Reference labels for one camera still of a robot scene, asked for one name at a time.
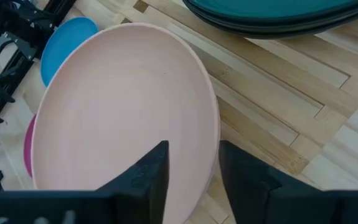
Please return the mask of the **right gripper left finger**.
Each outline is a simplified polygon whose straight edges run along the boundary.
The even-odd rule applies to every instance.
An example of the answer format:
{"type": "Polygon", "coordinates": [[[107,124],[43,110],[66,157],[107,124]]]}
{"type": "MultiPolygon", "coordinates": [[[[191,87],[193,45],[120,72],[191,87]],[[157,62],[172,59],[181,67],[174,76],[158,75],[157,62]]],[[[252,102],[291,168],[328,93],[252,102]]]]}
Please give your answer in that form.
{"type": "Polygon", "coordinates": [[[163,224],[168,187],[169,142],[163,140],[98,189],[108,194],[108,207],[97,224],[163,224]]]}

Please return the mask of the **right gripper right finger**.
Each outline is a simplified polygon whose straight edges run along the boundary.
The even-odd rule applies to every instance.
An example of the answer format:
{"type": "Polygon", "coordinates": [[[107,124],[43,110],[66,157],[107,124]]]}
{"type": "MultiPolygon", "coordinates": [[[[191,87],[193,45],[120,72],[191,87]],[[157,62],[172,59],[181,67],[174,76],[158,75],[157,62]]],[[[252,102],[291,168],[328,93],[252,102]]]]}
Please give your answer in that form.
{"type": "Polygon", "coordinates": [[[280,187],[270,165],[227,140],[220,141],[219,164],[237,224],[265,224],[270,192],[280,187]]]}

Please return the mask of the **peach plate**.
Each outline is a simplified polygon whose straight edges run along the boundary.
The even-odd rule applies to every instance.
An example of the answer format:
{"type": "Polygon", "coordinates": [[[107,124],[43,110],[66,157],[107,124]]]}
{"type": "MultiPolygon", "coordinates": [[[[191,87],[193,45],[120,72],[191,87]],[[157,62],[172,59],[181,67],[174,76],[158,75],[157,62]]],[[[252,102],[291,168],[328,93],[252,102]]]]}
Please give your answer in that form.
{"type": "Polygon", "coordinates": [[[220,139],[212,83],[183,39],[152,24],[93,35],[61,64],[32,137],[39,190],[94,190],[169,143],[163,224],[184,224],[210,182],[220,139]]]}

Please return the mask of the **magenta plate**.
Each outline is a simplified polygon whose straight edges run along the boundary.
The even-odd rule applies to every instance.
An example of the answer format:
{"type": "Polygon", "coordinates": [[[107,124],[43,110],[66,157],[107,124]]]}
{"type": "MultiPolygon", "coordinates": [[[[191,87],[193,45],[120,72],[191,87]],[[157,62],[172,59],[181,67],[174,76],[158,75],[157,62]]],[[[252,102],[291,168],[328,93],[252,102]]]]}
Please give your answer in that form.
{"type": "Polygon", "coordinates": [[[24,165],[30,177],[32,177],[31,149],[32,149],[32,135],[34,131],[35,119],[36,119],[36,115],[34,115],[33,118],[31,119],[24,138],[24,165]]]}

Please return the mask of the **dark grey plate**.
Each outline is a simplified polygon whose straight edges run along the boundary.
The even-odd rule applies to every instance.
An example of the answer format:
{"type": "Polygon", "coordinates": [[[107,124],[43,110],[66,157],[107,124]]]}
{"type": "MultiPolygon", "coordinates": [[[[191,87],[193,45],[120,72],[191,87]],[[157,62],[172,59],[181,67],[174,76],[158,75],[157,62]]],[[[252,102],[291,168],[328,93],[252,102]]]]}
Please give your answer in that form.
{"type": "Polygon", "coordinates": [[[207,12],[182,0],[186,7],[204,22],[227,32],[251,39],[280,39],[304,34],[316,34],[358,19],[358,8],[341,9],[299,17],[271,19],[236,18],[207,12]]]}

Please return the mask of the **blue plate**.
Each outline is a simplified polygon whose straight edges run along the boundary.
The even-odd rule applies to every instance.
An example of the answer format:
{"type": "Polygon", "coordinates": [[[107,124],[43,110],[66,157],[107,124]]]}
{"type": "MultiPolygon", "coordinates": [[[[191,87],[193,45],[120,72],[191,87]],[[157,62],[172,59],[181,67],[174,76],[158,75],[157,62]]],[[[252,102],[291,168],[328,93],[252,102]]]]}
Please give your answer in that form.
{"type": "Polygon", "coordinates": [[[55,30],[40,60],[40,75],[45,86],[49,85],[64,60],[97,32],[98,26],[87,17],[74,17],[55,30]]]}

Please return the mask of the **dark green plate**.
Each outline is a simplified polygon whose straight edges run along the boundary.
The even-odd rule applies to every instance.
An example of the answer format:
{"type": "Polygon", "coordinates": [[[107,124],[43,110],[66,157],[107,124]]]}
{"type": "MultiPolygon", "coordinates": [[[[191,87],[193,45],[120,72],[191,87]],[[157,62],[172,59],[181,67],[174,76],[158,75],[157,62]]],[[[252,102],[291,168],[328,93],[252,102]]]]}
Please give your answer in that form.
{"type": "Polygon", "coordinates": [[[358,8],[358,0],[189,0],[207,12],[236,18],[299,17],[358,8]]]}

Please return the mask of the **bamboo slatted shelf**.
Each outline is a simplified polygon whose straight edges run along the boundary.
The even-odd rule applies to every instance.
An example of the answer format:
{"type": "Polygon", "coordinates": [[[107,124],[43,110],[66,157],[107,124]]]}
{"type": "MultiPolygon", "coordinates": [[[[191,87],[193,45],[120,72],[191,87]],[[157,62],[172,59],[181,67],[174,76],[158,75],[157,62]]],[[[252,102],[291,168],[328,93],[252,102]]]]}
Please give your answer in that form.
{"type": "Polygon", "coordinates": [[[101,29],[148,22],[183,38],[208,69],[223,138],[320,189],[358,189],[358,21],[316,35],[246,39],[182,0],[76,0],[101,29]]]}

